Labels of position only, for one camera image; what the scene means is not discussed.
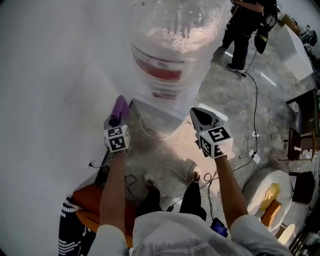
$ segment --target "clear plastic wrap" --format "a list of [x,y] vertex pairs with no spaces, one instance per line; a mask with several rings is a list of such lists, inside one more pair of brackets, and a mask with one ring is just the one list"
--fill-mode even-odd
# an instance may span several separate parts
[[153,96],[199,86],[230,19],[230,0],[129,1],[132,54]]

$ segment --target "forearm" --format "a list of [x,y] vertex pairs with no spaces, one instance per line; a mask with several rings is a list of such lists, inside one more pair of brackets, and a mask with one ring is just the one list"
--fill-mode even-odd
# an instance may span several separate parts
[[264,9],[264,7],[261,4],[252,4],[252,3],[248,3],[248,2],[243,2],[240,0],[234,0],[234,4],[238,5],[238,6],[242,6],[244,8],[247,8],[251,11],[255,11],[257,13],[261,13]]
[[125,157],[122,150],[113,155],[100,201],[100,225],[112,225],[125,233]]
[[228,228],[240,216],[248,214],[246,201],[226,156],[215,159],[220,182],[223,212]]

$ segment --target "sneaker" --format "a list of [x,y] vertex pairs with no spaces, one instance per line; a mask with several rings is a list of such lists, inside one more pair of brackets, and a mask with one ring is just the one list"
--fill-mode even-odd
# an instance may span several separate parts
[[193,182],[199,182],[199,180],[200,180],[199,169],[200,169],[200,167],[196,164],[191,166],[189,185]]
[[155,182],[155,177],[153,177],[152,174],[147,173],[146,175],[144,175],[144,181],[145,181],[146,186],[148,188],[157,189],[157,185],[156,185],[156,182]]
[[243,74],[245,72],[244,69],[237,69],[232,67],[231,63],[229,63],[228,65],[226,65],[228,67],[229,70],[231,70],[232,72],[238,72],[240,74]]

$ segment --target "white table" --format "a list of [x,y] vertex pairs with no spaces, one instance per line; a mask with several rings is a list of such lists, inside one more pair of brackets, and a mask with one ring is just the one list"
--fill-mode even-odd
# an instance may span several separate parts
[[284,25],[277,34],[275,51],[298,81],[312,74],[313,69],[304,45],[287,25]]

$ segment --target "black shoe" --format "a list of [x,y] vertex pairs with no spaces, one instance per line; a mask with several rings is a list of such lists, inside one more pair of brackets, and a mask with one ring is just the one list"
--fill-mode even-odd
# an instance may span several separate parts
[[243,74],[245,72],[244,69],[237,69],[232,67],[231,63],[229,63],[228,65],[226,65],[228,67],[229,70],[231,70],[232,72],[238,72],[240,74]]

